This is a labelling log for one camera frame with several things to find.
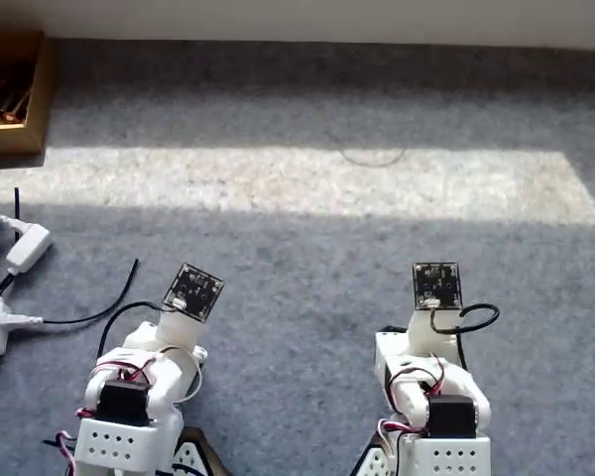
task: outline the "white robot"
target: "white robot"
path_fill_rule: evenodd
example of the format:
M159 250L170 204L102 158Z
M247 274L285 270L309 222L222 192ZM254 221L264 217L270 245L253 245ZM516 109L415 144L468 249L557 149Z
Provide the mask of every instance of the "white robot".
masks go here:
M123 346L104 355L105 335L88 382L74 456L65 433L56 438L71 476L155 476L226 474L212 469L203 448L181 443L183 418L177 408L200 388L207 358L197 340L223 283L184 264L163 299L158 325L143 322Z
M351 476L490 476L489 401L467 371L460 335L481 329L498 308L462 306L456 263L413 265L416 310L407 329L376 334L375 373L390 419L381 419ZM477 309L490 317L471 326Z

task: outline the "black cable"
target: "black cable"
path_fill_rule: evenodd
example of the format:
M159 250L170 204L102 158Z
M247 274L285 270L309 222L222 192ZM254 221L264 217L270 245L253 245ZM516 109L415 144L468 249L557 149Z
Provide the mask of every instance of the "black cable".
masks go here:
M119 297L112 304L110 304L108 307L106 307L101 312L98 312L98 313L91 315L89 317L82 317L80 319L73 319L73 320L46 320L45 319L44 324L79 324L81 322L88 322L90 320L96 320L100 317L108 315L110 312L112 312L114 309L117 308L117 306L126 297L126 294L128 293L128 291L130 291L130 286L132 285L132 282L135 279L135 275L137 274L137 268L139 268L139 259L135 259L135 262L132 265L132 269L130 270L130 274L128 275L128 278L126 279L126 284L124 285L123 290L121 290L121 294L119 295Z
M399 464L401 461L400 458L400 451L399 451L399 443L401 443L401 437L404 435L405 433L402 431L401 433L399 433L399 436L397 436L397 470L395 471L395 476L399 476Z
M463 370L467 370L467 362L465 361L465 351L463 350L463 339L460 334L456 334L456 348L458 349L458 358L460 360L460 366Z
M437 329L436 324L434 323L434 315L436 314L436 309L433 309L429 314L429 325L432 328L432 330L437 334L459 335L465 334L467 332L474 332L476 330L484 329L488 325L493 324L496 321L496 319L498 319L498 317L500 316L500 310L497 307L495 307L493 304L487 304L485 302L479 302L478 304L472 304L468 305L467 307L463 307L458 315L460 317L465 317L471 311L478 309L489 309L492 311L492 314L489 316L488 319L483 320L482 322L479 322L474 325L458 326L449 329Z
M485 302L479 302L477 304L468 305L467 307L463 307L459 313L460 317L465 317L467 314L474 310L478 309L489 309L492 311L489 318L483 320L474 325L467 325L464 327L452 327L451 329L437 329L436 323L434 322L434 315L435 309L429 315L429 325L434 332L441 335L455 335L456 336L456 348L458 350L458 359L460 360L460 366L463 370L467 369L467 361L465 360L465 351L463 350L463 340L461 339L461 335L467 332L474 332L476 330L484 329L488 325L493 324L498 317L500 317L500 310L493 304L487 304Z
M13 189L13 217L16 220L20 219L20 189L15 187ZM17 243L20 239L20 232L15 230L15 242Z
M0 296L9 288L13 282L15 281L15 275L9 273L1 282L0 282Z
M112 324L114 324L115 320L117 320L121 314L127 312L130 309L134 309L135 307L149 307L150 309L160 310L162 312L173 311L173 309L163 309L158 305L154 304L153 302L149 302L148 300L130 302L129 304L124 305L123 307L119 307L115 311L115 313L110 316L108 322L106 322L106 326L103 328L103 332L101 333L101 339L99 340L99 348L97 349L97 358L103 355L103 348L106 346L106 338L108 337L108 332L110 332L110 327L112 327Z
M54 439L43 439L42 440L42 444L45 444L47 446L52 446L53 448L59 448L60 447L58 445L58 443ZM65 444L64 446L66 447L66 449L68 451L75 451L74 446L71 446L70 444Z
M186 464L173 463L172 469L174 469L175 471L184 471L185 474L191 474L192 476L203 476L200 471L198 471L197 469L191 468L191 467L187 466Z

